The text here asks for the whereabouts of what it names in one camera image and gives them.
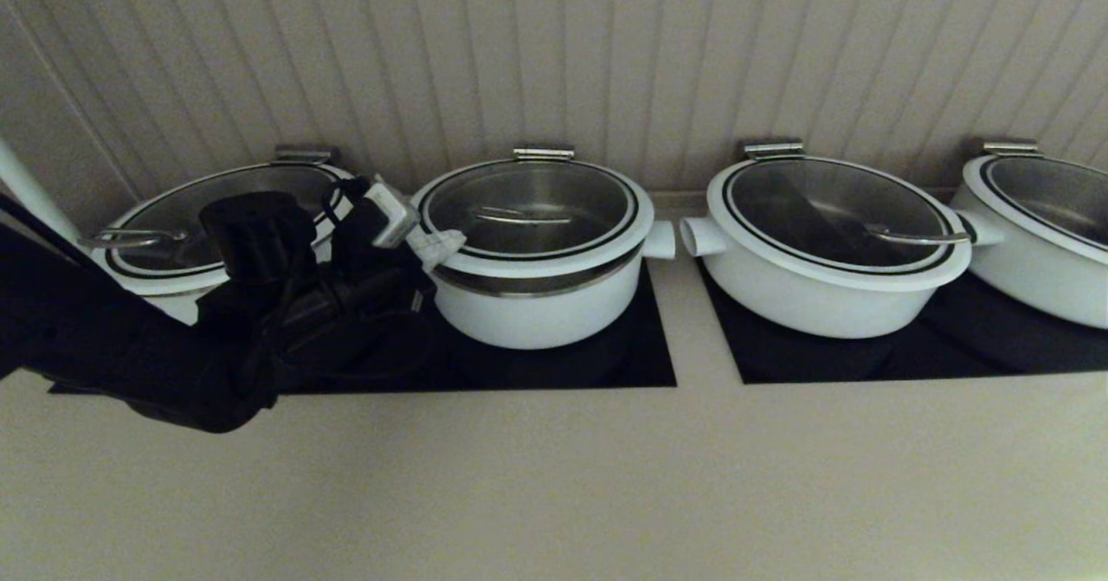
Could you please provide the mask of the glass lid white rim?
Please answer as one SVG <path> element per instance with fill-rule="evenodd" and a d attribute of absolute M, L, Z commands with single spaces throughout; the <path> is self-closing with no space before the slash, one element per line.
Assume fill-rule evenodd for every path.
<path fill-rule="evenodd" d="M 448 269 L 535 281 L 598 267 L 637 249 L 654 204 L 611 169 L 557 159 L 506 159 L 433 179 L 412 198 L 429 234 L 466 241 Z"/>

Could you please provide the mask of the white cooking pot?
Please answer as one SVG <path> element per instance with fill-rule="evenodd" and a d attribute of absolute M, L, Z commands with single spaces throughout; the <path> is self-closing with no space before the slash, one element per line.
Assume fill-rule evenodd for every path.
<path fill-rule="evenodd" d="M 940 287 L 970 266 L 970 244 L 950 247 L 937 267 L 909 274 L 860 274 L 810 261 L 767 259 L 710 217 L 680 220 L 681 241 L 710 278 L 765 320 L 827 338 L 890 335 L 914 322 Z"/>
<path fill-rule="evenodd" d="M 987 208 L 956 208 L 973 230 L 970 272 L 1061 320 L 1108 330 L 1108 253 L 1064 245 Z"/>
<path fill-rule="evenodd" d="M 199 320 L 198 300 L 211 292 L 218 289 L 220 285 L 203 287 L 189 292 L 171 294 L 144 294 L 143 300 L 158 308 L 174 320 L 183 322 L 187 326 L 194 326 Z"/>
<path fill-rule="evenodd" d="M 642 262 L 676 256 L 669 221 L 653 223 L 636 249 L 611 261 L 579 285 L 542 293 L 494 293 L 448 278 L 439 267 L 439 313 L 454 329 L 488 345 L 516 351 L 541 351 L 581 342 L 609 327 L 627 308 L 640 285 Z"/>

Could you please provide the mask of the far left white pot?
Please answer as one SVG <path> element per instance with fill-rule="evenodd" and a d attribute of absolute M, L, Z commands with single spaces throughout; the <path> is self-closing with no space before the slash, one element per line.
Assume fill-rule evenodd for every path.
<path fill-rule="evenodd" d="M 170 297 L 202 292 L 226 281 L 219 249 L 203 230 L 199 213 L 209 203 L 229 196 L 261 191 L 280 191 L 312 214 L 316 237 L 312 252 L 318 261 L 330 256 L 334 223 L 322 208 L 326 190 L 336 217 L 343 217 L 352 203 L 335 183 L 353 179 L 343 169 L 305 160 L 273 160 L 269 163 L 197 179 L 166 191 L 131 208 L 98 234 L 100 241 L 143 241 L 152 231 L 183 231 L 177 242 L 161 241 L 137 247 L 93 247 L 91 257 L 119 284 L 144 297 Z"/>

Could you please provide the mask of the far right white pot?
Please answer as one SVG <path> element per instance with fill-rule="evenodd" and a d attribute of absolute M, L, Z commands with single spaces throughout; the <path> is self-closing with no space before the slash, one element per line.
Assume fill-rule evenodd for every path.
<path fill-rule="evenodd" d="M 1029 152 L 975 157 L 950 205 L 991 210 L 1017 230 L 1108 266 L 1108 173 Z"/>

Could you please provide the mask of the black glass cooktop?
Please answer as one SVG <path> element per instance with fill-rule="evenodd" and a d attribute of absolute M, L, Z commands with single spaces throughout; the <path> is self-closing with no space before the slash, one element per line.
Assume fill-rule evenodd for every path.
<path fill-rule="evenodd" d="M 890 335 L 839 339 L 765 320 L 698 272 L 745 384 L 825 384 L 1108 373 L 1108 330 L 1061 320 L 963 274 Z"/>
<path fill-rule="evenodd" d="M 678 384 L 646 267 L 642 267 L 629 306 L 609 327 L 543 351 L 514 351 L 480 343 L 451 327 L 433 305 L 425 305 L 423 315 L 435 343 L 418 368 L 388 378 L 289 380 L 278 391 L 296 396 L 667 388 Z"/>

